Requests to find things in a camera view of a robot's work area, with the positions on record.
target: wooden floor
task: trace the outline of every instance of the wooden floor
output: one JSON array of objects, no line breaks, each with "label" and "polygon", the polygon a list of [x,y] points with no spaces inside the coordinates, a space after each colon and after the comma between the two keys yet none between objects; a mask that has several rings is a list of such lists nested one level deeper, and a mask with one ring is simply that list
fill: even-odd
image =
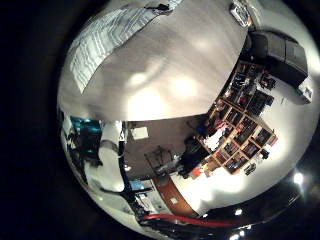
[{"label": "wooden floor", "polygon": [[162,183],[158,178],[154,178],[153,182],[160,193],[163,201],[170,211],[177,216],[185,216],[195,218],[198,214],[190,207],[183,198],[177,187],[174,185],[171,177],[168,176],[167,182]]},{"label": "wooden floor", "polygon": [[[126,144],[125,162],[132,166],[127,172],[129,179],[152,178],[152,168],[149,166],[144,154],[156,150],[158,146],[170,150],[172,154],[182,154],[185,150],[184,140],[194,135],[194,130],[187,125],[196,127],[204,119],[204,115],[183,117],[166,120],[135,122],[135,127],[147,127],[148,138],[134,140],[130,135]],[[170,161],[170,155],[163,155],[164,162]],[[150,159],[153,166],[157,166],[155,159]]]}]

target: items on shelf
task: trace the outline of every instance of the items on shelf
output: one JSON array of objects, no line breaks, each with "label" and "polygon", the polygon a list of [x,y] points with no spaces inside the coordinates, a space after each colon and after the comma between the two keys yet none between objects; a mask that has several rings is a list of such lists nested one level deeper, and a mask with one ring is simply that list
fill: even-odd
[{"label": "items on shelf", "polygon": [[242,152],[249,158],[252,158],[258,151],[259,148],[250,141],[248,142],[247,146],[242,150]]},{"label": "items on shelf", "polygon": [[263,66],[252,64],[249,68],[247,76],[252,80],[259,79],[259,77],[261,77],[263,74],[263,70]]},{"label": "items on shelf", "polygon": [[238,97],[238,99],[236,99],[235,103],[242,109],[245,109],[248,105],[248,103],[251,100],[251,95],[245,93],[245,91],[242,91]]},{"label": "items on shelf", "polygon": [[250,134],[255,130],[257,124],[250,120],[249,118],[245,117],[244,120],[239,124],[237,127],[238,133],[235,136],[235,141],[242,145],[250,136]]},{"label": "items on shelf", "polygon": [[257,126],[251,135],[252,139],[255,140],[255,138],[258,136],[258,134],[260,133],[261,130],[262,130],[262,126]]},{"label": "items on shelf", "polygon": [[262,149],[261,151],[260,151],[260,157],[262,158],[262,159],[267,159],[268,157],[269,157],[269,152],[267,151],[267,150],[265,150],[265,149]]},{"label": "items on shelf", "polygon": [[246,75],[237,73],[234,76],[231,86],[236,89],[241,89],[241,87],[244,86],[245,83],[246,83]]},{"label": "items on shelf", "polygon": [[238,72],[247,75],[249,68],[250,68],[250,65],[248,63],[241,62],[239,64]]},{"label": "items on shelf", "polygon": [[245,174],[248,176],[250,175],[252,172],[254,172],[254,170],[256,170],[256,164],[255,163],[251,163],[248,167],[246,167],[244,169]]},{"label": "items on shelf", "polygon": [[246,162],[248,162],[248,160],[244,156],[241,156],[239,153],[237,153],[236,156],[232,157],[225,166],[230,173],[234,173],[236,170],[240,169]]},{"label": "items on shelf", "polygon": [[224,147],[224,149],[226,150],[226,152],[232,156],[237,150],[238,150],[238,146],[234,143],[234,142],[229,142],[226,144],[226,146]]},{"label": "items on shelf", "polygon": [[232,126],[226,127],[226,129],[224,130],[223,136],[226,137],[226,138],[229,137],[232,131],[233,131],[233,127]]},{"label": "items on shelf", "polygon": [[262,128],[259,131],[257,136],[252,135],[255,142],[260,146],[263,146],[269,140],[270,136],[271,136],[271,133],[269,133],[267,130]]},{"label": "items on shelf", "polygon": [[216,153],[216,157],[217,157],[218,161],[220,162],[220,164],[224,164],[229,158],[229,156],[227,156],[227,154],[225,152],[222,153],[221,151],[218,151]]},{"label": "items on shelf", "polygon": [[273,88],[276,87],[276,80],[274,80],[273,78],[267,78],[263,76],[260,79],[259,84],[263,89],[266,88],[271,91]]},{"label": "items on shelf", "polygon": [[242,114],[239,111],[237,111],[235,109],[232,109],[229,112],[226,120],[227,120],[227,122],[229,122],[232,125],[236,126],[239,123],[239,121],[241,120],[241,118],[242,118]]},{"label": "items on shelf", "polygon": [[272,105],[273,100],[274,98],[272,96],[256,90],[247,107],[247,110],[256,116],[259,116],[266,105]]},{"label": "items on shelf", "polygon": [[234,102],[238,96],[239,89],[236,89],[234,87],[229,87],[227,91],[224,93],[224,98],[227,99],[230,102]]},{"label": "items on shelf", "polygon": [[224,104],[224,107],[218,112],[220,112],[220,118],[222,119],[228,112],[228,110],[230,109],[230,106]]}]

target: wooden bookshelf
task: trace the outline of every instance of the wooden bookshelf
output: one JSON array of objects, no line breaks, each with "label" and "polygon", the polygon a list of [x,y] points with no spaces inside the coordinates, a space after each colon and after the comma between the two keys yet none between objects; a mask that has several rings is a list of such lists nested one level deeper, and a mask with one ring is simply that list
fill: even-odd
[{"label": "wooden bookshelf", "polygon": [[[255,74],[249,74],[253,66]],[[234,78],[248,78],[250,81],[256,81],[259,78],[257,72],[263,71],[264,67],[249,62],[239,61],[236,70],[231,75],[231,82],[229,87],[232,87]],[[238,89],[241,95],[241,91],[245,87],[242,86]],[[249,102],[246,106],[241,107],[237,104],[237,96],[234,101],[226,98],[226,92],[222,92],[215,101],[215,105],[208,112],[208,119],[205,125],[211,126],[216,118],[226,122],[229,132],[227,136],[223,136],[223,143],[217,147],[214,151],[209,149],[203,142],[203,138],[197,139],[202,146],[210,153],[210,157],[219,166],[226,169],[230,174],[237,174],[243,169],[247,163],[250,162],[261,150],[275,141],[276,135],[260,117],[250,114],[246,110]]]}]

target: red object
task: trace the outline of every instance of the red object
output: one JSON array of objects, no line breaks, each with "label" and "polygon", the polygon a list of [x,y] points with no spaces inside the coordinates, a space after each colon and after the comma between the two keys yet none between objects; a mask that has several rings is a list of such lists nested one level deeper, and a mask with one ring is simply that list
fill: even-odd
[{"label": "red object", "polygon": [[224,127],[227,127],[227,124],[226,122],[224,122],[223,120],[217,120],[217,123],[215,125],[215,129],[218,130],[218,129],[222,129]]},{"label": "red object", "polygon": [[192,174],[195,176],[195,177],[199,177],[201,172],[200,172],[200,168],[195,168],[193,171],[192,171]]},{"label": "red object", "polygon": [[201,220],[183,216],[176,216],[171,214],[150,214],[144,217],[144,219],[162,219],[162,220],[178,220],[181,222],[199,225],[204,227],[230,227],[239,224],[239,221],[231,220]]}]

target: bookshelf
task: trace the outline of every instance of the bookshelf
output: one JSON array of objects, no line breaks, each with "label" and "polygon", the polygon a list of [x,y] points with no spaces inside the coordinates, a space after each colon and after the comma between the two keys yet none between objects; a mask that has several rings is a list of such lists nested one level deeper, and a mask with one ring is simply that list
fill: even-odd
[{"label": "bookshelf", "polygon": [[223,141],[212,150],[206,146],[203,137],[197,137],[210,153],[210,161],[215,161],[230,174],[239,173],[267,144],[272,145],[277,138],[259,116],[247,110],[263,71],[264,67],[261,65],[239,61],[231,75],[229,86],[209,110],[205,122],[207,128],[212,127],[217,119],[226,124]]}]

